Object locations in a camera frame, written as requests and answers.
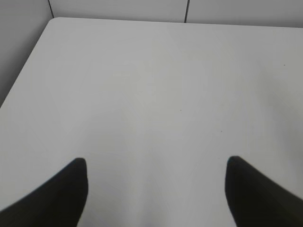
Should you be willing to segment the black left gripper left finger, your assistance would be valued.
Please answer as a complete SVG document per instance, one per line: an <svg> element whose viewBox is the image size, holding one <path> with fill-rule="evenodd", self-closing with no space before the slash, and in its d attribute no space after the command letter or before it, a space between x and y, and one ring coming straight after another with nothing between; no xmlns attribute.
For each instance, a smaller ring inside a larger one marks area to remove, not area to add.
<svg viewBox="0 0 303 227"><path fill-rule="evenodd" d="M2 227L75 227L88 196L87 164L76 158L47 182L0 212Z"/></svg>

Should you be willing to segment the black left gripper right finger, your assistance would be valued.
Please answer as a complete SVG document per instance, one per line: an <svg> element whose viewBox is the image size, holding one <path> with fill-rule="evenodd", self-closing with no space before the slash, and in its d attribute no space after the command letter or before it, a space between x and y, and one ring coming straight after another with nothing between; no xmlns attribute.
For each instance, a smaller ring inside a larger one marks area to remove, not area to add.
<svg viewBox="0 0 303 227"><path fill-rule="evenodd" d="M239 156L227 161L225 196L238 227L301 227L303 201Z"/></svg>

